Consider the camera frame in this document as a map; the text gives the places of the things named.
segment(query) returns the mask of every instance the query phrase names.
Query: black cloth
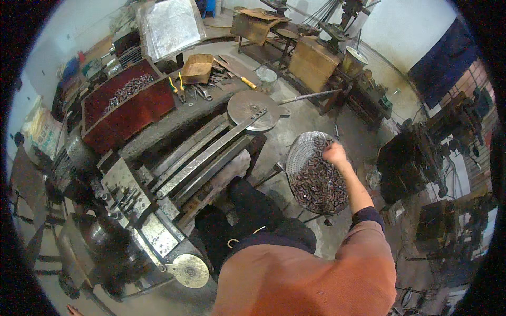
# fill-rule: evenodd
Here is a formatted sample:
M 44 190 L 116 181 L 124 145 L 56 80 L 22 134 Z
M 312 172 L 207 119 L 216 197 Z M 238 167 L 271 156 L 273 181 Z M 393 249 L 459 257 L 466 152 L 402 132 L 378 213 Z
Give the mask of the black cloth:
M 364 207 L 360 211 L 353 214 L 351 217 L 351 226 L 350 230 L 355 227 L 356 224 L 360 223 L 361 221 L 366 220 L 372 220 L 377 222 L 380 226 L 383 232 L 385 232 L 385 223 L 383 222 L 382 216 L 376 211 L 376 209 L 372 206 Z
M 434 108 L 477 59 L 465 22 L 456 18 L 441 39 L 408 72 L 429 108 Z
M 249 182 L 235 178 L 230 184 L 229 194 L 239 218 L 236 225 L 231 226 L 225 214 L 212 205 L 203 208 L 195 218 L 195 227 L 215 274 L 219 274 L 228 257 L 253 245 L 296 247 L 314 254 L 314 232 L 298 219 L 284 217 L 276 203 L 255 190 Z M 263 226 L 265 228 L 252 235 Z M 239 243 L 231 242 L 233 249 L 230 249 L 227 243 L 232 238 Z

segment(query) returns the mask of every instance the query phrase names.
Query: pliers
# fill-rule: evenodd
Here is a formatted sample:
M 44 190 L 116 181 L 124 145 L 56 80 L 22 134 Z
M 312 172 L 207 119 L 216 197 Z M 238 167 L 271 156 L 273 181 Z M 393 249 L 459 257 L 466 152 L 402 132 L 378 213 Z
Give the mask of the pliers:
M 180 87 L 179 89 L 172 83 L 172 78 L 168 77 L 169 82 L 171 83 L 172 91 L 178 95 L 179 101 L 182 103 L 186 103 L 186 92 L 185 86 L 183 85 L 183 80 L 181 79 L 181 72 L 179 73 Z

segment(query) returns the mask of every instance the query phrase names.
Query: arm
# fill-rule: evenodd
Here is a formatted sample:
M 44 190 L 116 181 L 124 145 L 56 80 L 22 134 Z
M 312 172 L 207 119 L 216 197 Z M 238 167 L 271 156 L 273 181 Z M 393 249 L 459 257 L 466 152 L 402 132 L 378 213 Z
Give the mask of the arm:
M 374 207 L 369 193 L 353 171 L 351 164 L 346 160 L 346 152 L 340 144 L 333 143 L 328 146 L 323 152 L 323 159 L 333 164 L 343 176 L 352 216 L 365 207 Z

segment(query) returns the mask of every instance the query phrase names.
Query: hand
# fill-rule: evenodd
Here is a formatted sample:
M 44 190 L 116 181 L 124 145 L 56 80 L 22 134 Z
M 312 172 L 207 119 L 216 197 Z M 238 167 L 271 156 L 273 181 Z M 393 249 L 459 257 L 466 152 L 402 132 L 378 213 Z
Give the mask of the hand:
M 333 164 L 337 169 L 341 169 L 349 164 L 346 159 L 345 149 L 338 143 L 332 143 L 330 146 L 325 148 L 322 156 L 323 159 Z
M 70 316 L 84 316 L 72 305 L 67 305 L 67 311 Z

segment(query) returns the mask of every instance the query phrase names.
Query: knife with wooden handle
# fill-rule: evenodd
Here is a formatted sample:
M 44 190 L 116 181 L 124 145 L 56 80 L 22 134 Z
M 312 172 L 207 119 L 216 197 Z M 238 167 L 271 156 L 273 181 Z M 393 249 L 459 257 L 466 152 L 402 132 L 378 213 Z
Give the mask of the knife with wooden handle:
M 225 67 L 227 68 L 228 70 L 230 70 L 231 73 L 233 73 L 234 75 L 236 75 L 237 77 L 241 78 L 242 82 L 246 83 L 250 88 L 252 89 L 256 89 L 257 88 L 257 85 L 254 84 L 253 82 L 249 81 L 248 79 L 244 78 L 243 76 L 241 76 L 239 73 L 237 73 L 232 67 L 230 67 L 230 65 L 228 63 L 225 63 L 225 62 L 222 62 L 222 61 L 219 61 L 218 59 L 214 58 L 215 62 L 217 62 L 218 64 L 220 64 L 222 67 Z

